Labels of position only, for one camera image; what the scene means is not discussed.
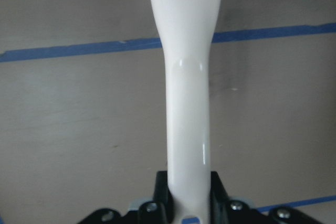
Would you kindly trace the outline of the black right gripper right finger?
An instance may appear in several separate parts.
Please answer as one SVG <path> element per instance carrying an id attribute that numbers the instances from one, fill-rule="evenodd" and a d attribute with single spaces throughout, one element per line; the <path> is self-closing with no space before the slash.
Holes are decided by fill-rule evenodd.
<path id="1" fill-rule="evenodd" d="M 211 221 L 228 221 L 226 203 L 228 194 L 219 174 L 211 171 L 210 214 Z"/>

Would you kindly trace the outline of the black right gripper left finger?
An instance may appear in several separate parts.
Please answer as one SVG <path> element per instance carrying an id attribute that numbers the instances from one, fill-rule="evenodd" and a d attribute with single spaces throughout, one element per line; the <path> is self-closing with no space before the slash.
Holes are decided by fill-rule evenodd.
<path id="1" fill-rule="evenodd" d="M 169 190 L 166 170 L 156 173 L 153 200 L 163 204 L 167 220 L 174 219 L 174 200 Z"/>

